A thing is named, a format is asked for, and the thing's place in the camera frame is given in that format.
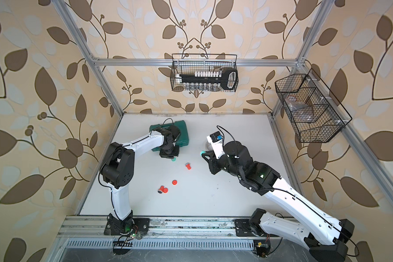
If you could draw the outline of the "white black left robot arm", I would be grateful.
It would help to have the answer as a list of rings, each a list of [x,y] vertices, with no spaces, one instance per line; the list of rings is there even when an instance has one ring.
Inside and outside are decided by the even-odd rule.
[[[135,161],[155,148],[161,158],[175,159],[179,156],[180,148],[188,144],[185,122],[172,121],[153,126],[148,134],[131,142],[113,142],[109,145],[98,172],[99,184],[110,191],[112,206],[107,216],[105,235],[132,238],[137,233],[147,233],[150,220],[145,218],[135,222],[129,200],[129,183],[134,176]]]

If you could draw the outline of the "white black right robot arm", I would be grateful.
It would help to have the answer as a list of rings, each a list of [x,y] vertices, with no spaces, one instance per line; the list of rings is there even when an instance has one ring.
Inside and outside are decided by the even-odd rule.
[[[249,220],[256,236],[278,235],[305,249],[318,262],[343,262],[349,257],[354,224],[338,220],[316,207],[272,167],[253,160],[246,146],[233,139],[225,143],[226,130],[221,126],[207,136],[212,149],[201,153],[213,175],[220,171],[238,178],[240,185],[278,204],[296,220],[277,217],[256,209]]]

